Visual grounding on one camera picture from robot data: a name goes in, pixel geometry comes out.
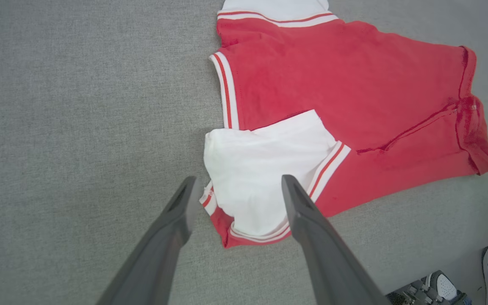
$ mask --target gray floor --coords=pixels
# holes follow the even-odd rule
[[[222,0],[0,0],[0,304],[91,304],[187,175],[207,182],[222,127]],[[443,0],[337,0],[331,11],[475,50],[488,120],[488,36]],[[386,293],[488,244],[488,174],[438,181],[331,218]],[[295,241],[224,250],[206,213],[174,304],[312,304]]]

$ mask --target red and white shirt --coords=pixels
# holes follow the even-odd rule
[[[225,128],[255,130],[313,109],[351,147],[313,198],[324,216],[488,172],[483,106],[471,93],[472,50],[345,23],[325,0],[226,0],[217,18],[222,46],[211,60]],[[201,203],[224,247],[287,236],[258,242],[231,234],[234,219],[219,208],[215,187]]]

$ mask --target red fabric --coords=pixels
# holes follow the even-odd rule
[[[219,19],[217,31],[240,129],[314,109],[351,147],[316,201],[325,216],[435,180],[488,172],[483,106],[471,93],[472,50],[340,19],[304,28]],[[219,211],[213,222],[230,225]],[[216,227],[225,247],[246,244]]]

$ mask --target white fabric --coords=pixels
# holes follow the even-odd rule
[[[438,288],[438,295],[451,301],[457,296],[457,288],[453,283],[443,274],[440,274],[438,280],[436,281],[436,287]]]
[[[220,12],[252,11],[284,21],[305,19],[328,10],[327,0],[225,0]]]
[[[207,133],[205,166],[217,206],[234,217],[234,233],[266,240],[287,230],[281,176],[291,174],[308,189],[320,164],[340,147],[314,110],[254,131]]]

